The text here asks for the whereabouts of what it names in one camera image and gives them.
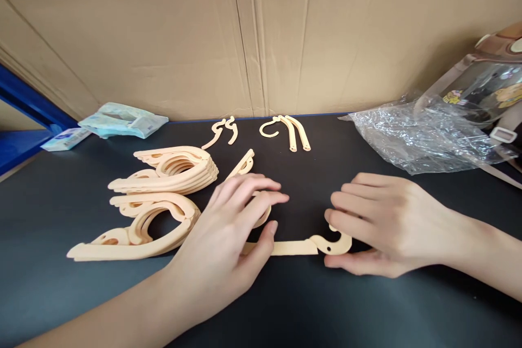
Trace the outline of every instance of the beige plastic hanger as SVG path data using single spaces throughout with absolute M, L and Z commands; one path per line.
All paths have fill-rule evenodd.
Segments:
M 295 131 L 292 123 L 283 116 L 278 116 L 281 122 L 283 122 L 288 128 L 288 137 L 290 139 L 290 150 L 292 152 L 297 151 L 297 144 L 295 142 Z
M 330 230 L 337 230 L 328 225 Z M 325 254 L 344 254 L 352 247 L 352 237 L 343 233 L 337 242 L 329 242 L 320 235 L 313 235 L 303 241 L 275 242 L 272 256 L 306 256 L 319 254 L 318 249 Z M 241 254 L 248 254 L 255 247 L 255 243 L 247 242 Z
M 234 167 L 234 169 L 230 172 L 230 174 L 228 175 L 228 177 L 225 180 L 229 179 L 230 177 L 235 176 L 236 174 L 248 173 L 252 169 L 252 166 L 254 165 L 253 157 L 254 157 L 254 150 L 253 149 L 248 150 L 246 152 L 245 156 L 243 156 L 241 158 L 239 163 Z
M 116 179 L 108 185 L 109 189 L 129 194 L 173 191 L 187 195 L 218 178 L 219 171 L 210 154 L 197 147 L 137 151 L 134 156 L 156 170 L 140 170 L 128 178 Z
M 130 227 L 114 228 L 89 244 L 81 243 L 67 253 L 75 261 L 141 259 L 166 253 L 180 246 L 201 215 L 188 198 L 174 193 L 117 196 L 110 200 L 124 216 L 133 217 Z M 167 235 L 152 240 L 148 227 L 157 215 L 169 210 L 181 224 Z
M 206 143 L 203 147 L 201 147 L 202 150 L 206 150 L 208 147 L 212 146 L 219 139 L 221 132 L 223 132 L 223 128 L 218 129 L 218 127 L 224 125 L 226 122 L 227 122 L 227 120 L 222 119 L 221 121 L 216 122 L 214 125 L 212 125 L 212 132 L 214 132 L 214 138 L 211 141 L 209 141 L 208 143 Z
M 234 116 L 230 116 L 230 119 L 227 122 L 225 122 L 225 128 L 231 129 L 234 132 L 232 137 L 228 141 L 229 145 L 234 144 L 235 140 L 238 138 L 238 126 L 235 123 L 232 123 L 234 121 Z
M 272 134 L 266 134 L 263 132 L 263 128 L 265 126 L 272 125 L 273 123 L 279 122 L 280 120 L 281 119 L 279 117 L 272 117 L 272 121 L 265 122 L 263 125 L 261 125 L 261 127 L 259 128 L 259 133 L 261 134 L 261 136 L 270 138 L 270 137 L 275 137 L 275 136 L 279 135 L 279 131 L 276 131 L 275 133 L 272 133 Z
M 285 118 L 288 121 L 290 121 L 299 131 L 299 137 L 301 138 L 301 143 L 303 144 L 303 150 L 310 151 L 312 148 L 310 147 L 310 143 L 308 142 L 308 138 L 306 137 L 306 132 L 304 130 L 305 128 L 303 127 L 303 125 L 301 125 L 301 123 L 293 117 L 285 116 Z

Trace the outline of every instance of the cardboard box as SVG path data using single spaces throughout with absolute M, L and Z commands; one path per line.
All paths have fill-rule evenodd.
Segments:
M 360 110 L 426 89 L 522 0 L 0 0 L 0 61 L 80 120 Z

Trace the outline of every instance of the black tabletop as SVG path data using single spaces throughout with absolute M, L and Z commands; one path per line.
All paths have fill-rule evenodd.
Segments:
M 283 185 L 287 204 L 273 208 L 276 240 L 321 234 L 336 240 L 323 218 L 330 194 L 358 172 L 408 177 L 446 206 L 522 239 L 520 192 L 472 170 L 410 177 L 384 162 L 352 123 L 334 115 L 300 117 L 312 146 L 290 152 L 282 123 L 259 134 L 266 119 L 237 121 L 239 136 L 228 145 L 225 129 L 207 151 L 218 181 L 189 195 L 204 209 L 249 148 L 253 172 Z M 107 184 L 146 168 L 134 151 L 201 146 L 213 137 L 212 123 L 164 125 L 146 140 L 90 136 L 68 152 L 43 152 L 0 183 L 0 346 L 8 347 L 54 328 L 111 299 L 166 265 L 172 253 L 135 261 L 82 262 L 67 251 L 103 232 L 125 227 L 129 218 L 109 205 Z M 150 226 L 154 238 L 177 222 L 168 213 Z M 251 234 L 255 240 L 261 228 Z M 351 251 L 366 249 L 354 241 Z M 511 347 L 522 346 L 522 304 L 444 266 L 397 279 L 354 276 L 327 269 L 323 256 L 272 257 L 252 289 L 209 321 L 191 329 L 175 346 L 267 347 L 296 343 L 321 347 Z

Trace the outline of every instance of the right hand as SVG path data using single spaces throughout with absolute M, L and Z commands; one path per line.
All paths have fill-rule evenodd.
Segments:
M 450 263 L 470 230 L 471 219 L 403 178 L 359 173 L 331 200 L 335 209 L 326 210 L 328 223 L 373 247 L 325 257 L 327 267 L 355 275 L 397 277 L 422 266 Z

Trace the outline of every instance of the clear plastic wrap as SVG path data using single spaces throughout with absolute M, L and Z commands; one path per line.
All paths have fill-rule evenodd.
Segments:
M 517 156 L 494 145 L 462 110 L 442 98 L 425 96 L 422 108 L 416 103 L 386 104 L 339 119 L 353 121 L 384 160 L 412 175 L 470 170 Z

